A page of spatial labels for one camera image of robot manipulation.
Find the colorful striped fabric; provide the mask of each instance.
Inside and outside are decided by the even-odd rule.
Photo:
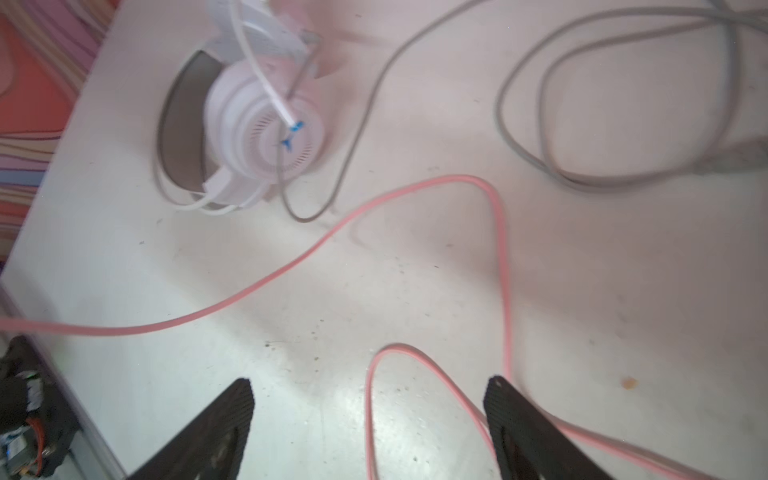
[[[0,266],[120,0],[0,0]]]

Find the coiled gray cable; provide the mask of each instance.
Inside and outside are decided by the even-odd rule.
[[[352,159],[354,157],[360,138],[362,137],[362,134],[365,132],[366,126],[368,125],[368,120],[370,119],[373,105],[376,103],[376,97],[378,96],[379,89],[381,88],[381,84],[384,81],[384,77],[387,75],[387,73],[389,73],[389,70],[391,69],[391,67],[402,56],[402,54],[405,53],[406,50],[412,47],[415,43],[421,40],[428,33],[434,31],[440,25],[443,25],[444,23],[451,20],[452,18],[455,18],[456,16],[466,12],[470,8],[486,1],[487,0],[470,0],[469,2],[466,2],[460,5],[459,7],[454,8],[450,12],[444,14],[442,17],[438,18],[434,22],[424,27],[416,35],[412,36],[408,41],[406,41],[397,50],[395,50],[395,52],[392,54],[389,60],[385,63],[384,67],[382,68],[379,75],[377,76],[376,81],[374,82],[373,89],[371,90],[371,93],[368,97],[368,101],[366,102],[366,106],[363,110],[362,120],[360,121],[360,124],[357,128],[357,132],[355,133],[355,137],[353,138],[352,145],[349,148],[349,151],[347,152],[346,157],[344,158],[344,161],[341,166],[341,170],[339,171],[339,176],[336,178],[336,182],[333,186],[333,190],[331,191],[331,194],[328,200],[316,213],[314,213],[314,215],[311,215],[309,217],[300,217],[296,215],[296,213],[293,211],[293,208],[290,206],[290,202],[288,201],[288,198],[285,192],[284,181],[282,177],[282,167],[281,167],[282,149],[280,147],[277,148],[276,162],[277,162],[277,178],[278,178],[278,188],[280,189],[280,197],[282,198],[283,205],[288,211],[288,214],[294,220],[301,223],[309,223],[313,220],[316,220],[318,217],[323,215],[326,212],[326,210],[328,210],[328,208],[336,200],[336,197],[338,197],[344,178],[349,169],[349,165],[352,163]],[[734,12],[733,10],[730,9],[730,6],[724,0],[707,0],[707,1],[713,6],[713,8],[684,8],[684,7],[617,8],[614,10],[607,10],[604,12],[598,12],[592,15],[584,16],[582,18],[578,18],[554,30],[551,34],[547,35],[542,40],[540,40],[536,45],[534,45],[534,47],[531,48],[525,55],[523,55],[522,59],[513,67],[513,69],[510,70],[509,74],[502,82],[502,86],[498,90],[495,103],[494,103],[494,119],[495,119],[498,132],[502,136],[502,139],[504,140],[504,142],[515,153],[520,155],[520,157],[522,157],[524,160],[526,160],[528,163],[538,168],[539,170],[546,172],[560,184],[565,185],[566,187],[572,190],[578,190],[583,192],[598,193],[598,192],[627,190],[635,187],[648,185],[654,182],[658,182],[679,174],[694,172],[697,169],[697,166],[699,166],[703,162],[706,162],[709,159],[709,156],[714,153],[714,149],[720,143],[722,136],[726,133],[728,127],[730,126],[731,121],[733,120],[733,115],[738,106],[738,101],[740,97],[742,58],[741,58],[741,43],[740,43],[739,35],[736,29],[736,25],[747,26],[749,28],[753,28],[754,30],[760,31],[768,35],[768,23],[764,22],[762,19],[759,18],[760,16],[768,15],[768,9],[750,10],[746,12]],[[526,150],[525,147],[523,147],[519,142],[517,142],[517,140],[515,140],[515,138],[512,136],[511,132],[509,131],[504,121],[504,116],[502,113],[502,108],[504,106],[506,95],[509,92],[509,89],[511,88],[512,83],[518,77],[522,69],[530,62],[531,59],[533,59],[534,56],[536,56],[537,53],[539,53],[540,50],[542,50],[544,47],[552,43],[556,38],[561,37],[563,34],[565,34],[566,32],[576,27],[579,27],[581,25],[586,25],[592,22],[597,22],[599,20],[603,20],[607,18],[637,17],[637,16],[700,17],[700,18],[706,18],[707,20],[704,22],[694,22],[686,25],[678,25],[678,26],[669,27],[669,28],[659,28],[651,31],[638,32],[638,33],[629,34],[629,35],[620,35],[616,37],[606,38],[604,40],[595,41],[587,45],[583,45],[579,48],[576,48],[575,50],[570,51],[565,55],[562,55],[557,60],[555,60],[555,62],[544,73],[544,77],[542,78],[542,82],[538,92],[538,131],[539,131],[539,143],[541,145],[541,158],[536,157],[533,153]],[[713,129],[713,133],[710,135],[709,141],[700,148],[700,151],[698,151],[695,155],[692,155],[689,161],[687,161],[682,167],[675,167],[670,170],[650,172],[647,174],[624,175],[624,176],[618,176],[618,177],[595,177],[590,175],[574,174],[572,172],[567,172],[566,170],[563,170],[558,166],[557,161],[551,155],[551,150],[549,147],[549,139],[547,137],[546,130],[544,129],[544,125],[545,125],[545,98],[546,98],[545,94],[546,94],[547,86],[552,75],[560,65],[562,65],[568,59],[573,58],[575,55],[580,55],[588,51],[593,51],[595,49],[606,48],[609,46],[621,45],[621,44],[625,44],[633,41],[640,41],[640,40],[656,38],[660,36],[675,35],[677,33],[682,33],[684,31],[690,31],[690,30],[706,27],[706,26],[712,25],[713,23],[722,24],[723,30],[725,33],[726,49],[727,49],[727,65],[726,65],[727,75],[726,75],[725,88],[727,91],[727,95],[724,99],[723,114],[720,117],[720,121],[718,122],[717,126]],[[296,90],[296,87],[302,81],[303,76],[306,73],[306,64],[311,62],[312,58],[314,58],[316,54],[316,51],[317,49],[315,50],[315,52],[313,52],[312,57],[308,59],[308,61],[302,67],[301,72],[296,76],[296,79],[293,82],[293,85],[291,86],[290,92],[286,96],[287,98],[290,99],[290,97],[293,95],[293,92]],[[283,125],[280,130],[280,138],[282,138],[284,135],[285,135],[285,127]]]

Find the white table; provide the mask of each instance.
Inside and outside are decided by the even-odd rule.
[[[309,212],[327,195],[386,57],[456,4],[309,5],[331,38],[331,73],[319,83],[332,133],[326,156],[290,187],[296,208]],[[177,69],[212,27],[201,0],[127,0],[2,287],[30,318],[100,326],[169,319],[293,259],[380,192],[437,174],[478,175],[506,202],[516,359],[533,396],[565,419],[714,475],[765,478],[768,176],[576,195],[511,154],[492,124],[498,84],[535,40],[615,6],[493,1],[431,35],[387,79],[336,212],[299,225],[277,199],[226,217],[177,213],[162,201],[151,181],[157,117]],[[544,58],[660,22],[595,25]],[[766,40],[744,38],[750,101],[733,139],[768,131]],[[669,164],[717,114],[722,44],[709,29],[574,61],[552,91],[556,154],[566,167],[591,171]],[[533,101],[545,65],[535,62],[506,106],[526,145],[535,145]],[[210,318],[143,336],[44,342],[129,472],[245,376],[257,407],[241,478],[362,478],[362,386],[372,353],[391,342],[418,346],[480,403],[488,377],[501,371],[495,272],[485,199],[470,187],[440,187],[356,221],[307,263]],[[636,388],[622,388],[626,376]],[[374,403],[383,478],[495,477],[467,415],[413,361],[385,361]],[[585,451],[617,478],[653,478]]]

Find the pink cable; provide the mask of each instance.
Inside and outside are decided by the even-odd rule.
[[[491,203],[493,210],[494,223],[496,229],[496,255],[498,259],[498,279],[501,287],[502,296],[502,317],[504,326],[504,374],[510,382],[512,382],[512,313],[511,313],[511,283],[508,271],[509,255],[507,245],[507,227],[506,217],[504,213],[504,204],[501,197],[495,188],[487,181],[473,177],[470,175],[446,175],[444,177],[431,178],[424,180],[417,184],[409,185],[407,187],[399,188],[393,192],[383,194],[360,207],[357,207],[352,213],[341,219],[331,230],[325,235],[320,237],[317,242],[312,245],[306,252],[299,255],[296,259],[292,260],[288,264],[280,267],[263,279],[258,280],[253,285],[241,290],[238,293],[226,298],[225,300],[215,303],[212,306],[198,310],[194,313],[189,313],[184,316],[180,316],[176,319],[166,320],[164,322],[150,323],[148,325],[138,326],[122,326],[122,327],[107,327],[107,326],[80,326],[80,325],[67,325],[63,323],[49,323],[36,320],[16,319],[16,318],[0,318],[0,330],[20,332],[20,333],[57,333],[60,335],[80,335],[80,336],[127,336],[138,335],[141,333],[151,333],[160,330],[169,329],[175,326],[189,323],[193,320],[210,315],[211,313],[218,312],[219,310],[232,305],[235,302],[240,301],[251,293],[255,292],[262,286],[267,285],[277,277],[282,276],[288,270],[291,270],[299,263],[303,262],[307,257],[315,253],[325,242],[327,242],[333,235],[339,230],[344,228],[350,221],[354,220],[358,216],[365,212],[378,207],[381,204],[402,197],[403,195],[423,190],[425,188],[435,187],[442,184],[452,183],[466,183],[472,184],[483,190]],[[491,450],[491,454],[495,455],[493,444],[488,436],[487,423],[485,417],[480,411],[469,401],[466,395],[461,389],[448,377],[445,372],[440,369],[437,364],[432,361],[427,355],[419,350],[405,345],[393,345],[387,346],[374,356],[368,374],[366,376],[366,464],[369,480],[377,480],[376,476],[376,463],[375,463],[375,446],[373,440],[373,417],[372,417],[372,381],[373,375],[376,371],[376,366],[382,357],[388,353],[403,353],[407,356],[411,356],[417,359],[422,364],[432,370],[453,393],[454,397],[462,404],[464,409],[472,417],[475,425],[478,427],[486,445]],[[576,429],[571,427],[566,422],[550,415],[551,419],[557,425],[557,427],[566,435],[569,435],[582,442],[586,442],[589,445],[598,447],[605,452],[611,453],[620,458],[624,458],[629,462],[639,465],[643,468],[662,474],[671,480],[700,480],[701,478],[711,478],[702,476],[699,472],[694,471],[688,467],[677,465],[674,462],[667,460],[660,455],[648,452],[644,455],[643,449],[628,445],[623,447],[619,445],[618,440],[609,439],[602,435],[592,434],[582,429]]]

